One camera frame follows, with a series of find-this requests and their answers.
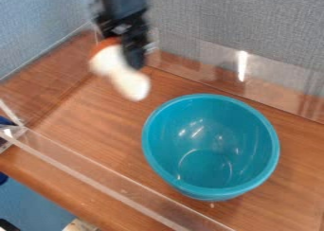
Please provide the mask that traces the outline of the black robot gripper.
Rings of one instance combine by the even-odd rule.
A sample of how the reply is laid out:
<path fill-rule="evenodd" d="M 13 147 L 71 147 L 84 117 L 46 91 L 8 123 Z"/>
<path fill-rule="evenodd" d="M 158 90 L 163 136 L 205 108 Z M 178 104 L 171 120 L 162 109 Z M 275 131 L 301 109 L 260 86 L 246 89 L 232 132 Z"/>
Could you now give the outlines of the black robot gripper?
<path fill-rule="evenodd" d="M 145 19 L 147 10 L 141 9 L 117 18 L 113 11 L 103 11 L 95 17 L 95 25 L 104 38 L 122 37 L 122 47 L 127 64 L 139 70 L 146 62 L 149 44 L 149 25 Z"/>

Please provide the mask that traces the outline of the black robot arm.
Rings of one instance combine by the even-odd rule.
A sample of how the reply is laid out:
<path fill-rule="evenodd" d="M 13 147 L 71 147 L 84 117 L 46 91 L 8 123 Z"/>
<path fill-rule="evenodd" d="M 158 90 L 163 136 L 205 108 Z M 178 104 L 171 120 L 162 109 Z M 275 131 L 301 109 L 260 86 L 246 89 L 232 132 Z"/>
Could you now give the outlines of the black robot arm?
<path fill-rule="evenodd" d="M 147 0 L 98 0 L 95 23 L 103 37 L 117 38 L 127 64 L 137 70 L 145 66 L 149 24 L 145 19 Z"/>

